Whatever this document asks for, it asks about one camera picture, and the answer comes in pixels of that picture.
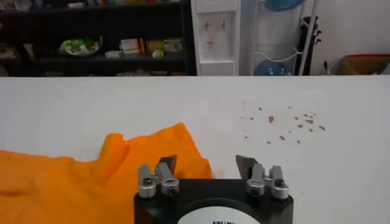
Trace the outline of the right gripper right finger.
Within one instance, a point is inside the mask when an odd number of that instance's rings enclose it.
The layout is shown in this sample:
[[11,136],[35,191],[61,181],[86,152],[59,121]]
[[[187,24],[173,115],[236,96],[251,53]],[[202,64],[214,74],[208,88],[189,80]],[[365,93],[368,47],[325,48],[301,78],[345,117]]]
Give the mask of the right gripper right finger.
[[255,158],[236,155],[241,178],[246,182],[246,191],[251,197],[260,198],[265,194],[266,187],[271,190],[271,196],[278,200],[289,197],[289,186],[286,184],[281,166],[272,166],[269,174]]

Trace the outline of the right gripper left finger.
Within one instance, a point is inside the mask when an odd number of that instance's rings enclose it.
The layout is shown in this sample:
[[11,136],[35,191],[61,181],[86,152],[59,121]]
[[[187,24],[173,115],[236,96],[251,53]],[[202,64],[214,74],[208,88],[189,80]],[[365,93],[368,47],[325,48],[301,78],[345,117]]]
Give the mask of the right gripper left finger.
[[138,195],[141,198],[152,198],[157,195],[158,187],[161,194],[173,198],[179,193],[180,181],[174,176],[177,155],[162,157],[152,173],[148,165],[138,169]]

